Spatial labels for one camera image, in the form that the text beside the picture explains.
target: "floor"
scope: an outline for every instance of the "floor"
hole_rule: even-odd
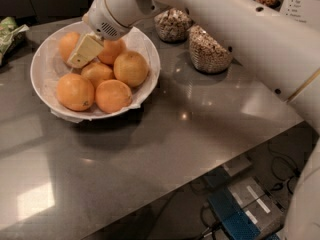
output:
[[[303,122],[242,154],[252,166],[233,180],[256,177],[285,213],[297,180],[294,173],[302,170],[317,139],[318,135]],[[208,209],[208,194],[210,190],[201,177],[83,240],[198,239],[207,225],[215,222]],[[215,239],[228,238],[218,230]]]

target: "stainless steel table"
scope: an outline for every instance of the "stainless steel table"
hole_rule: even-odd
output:
[[[0,69],[0,239],[78,240],[302,122],[237,63],[197,72],[187,43],[140,29],[162,63],[143,107],[73,124],[35,94],[30,63],[49,34],[32,27]]]

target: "countertop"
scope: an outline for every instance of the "countertop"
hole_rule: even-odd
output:
[[[39,45],[79,19],[31,27],[0,68],[0,239],[79,240],[302,122],[236,61],[196,71],[159,40],[159,83],[140,109],[67,122],[32,88]]]

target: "bowl of oranges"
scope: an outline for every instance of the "bowl of oranges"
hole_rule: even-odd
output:
[[[83,22],[49,36],[31,63],[31,82],[51,112],[81,122],[117,116],[141,106],[160,74],[159,54],[151,40],[133,28],[116,41],[103,41],[103,50],[83,68],[68,64],[80,36],[91,29]]]

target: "gray counter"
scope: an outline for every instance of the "gray counter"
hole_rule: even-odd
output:
[[[237,63],[197,72],[187,43],[159,40],[159,84],[141,109],[73,124],[35,94],[30,64],[49,34],[32,27],[0,69],[0,239],[79,240],[302,119]]]

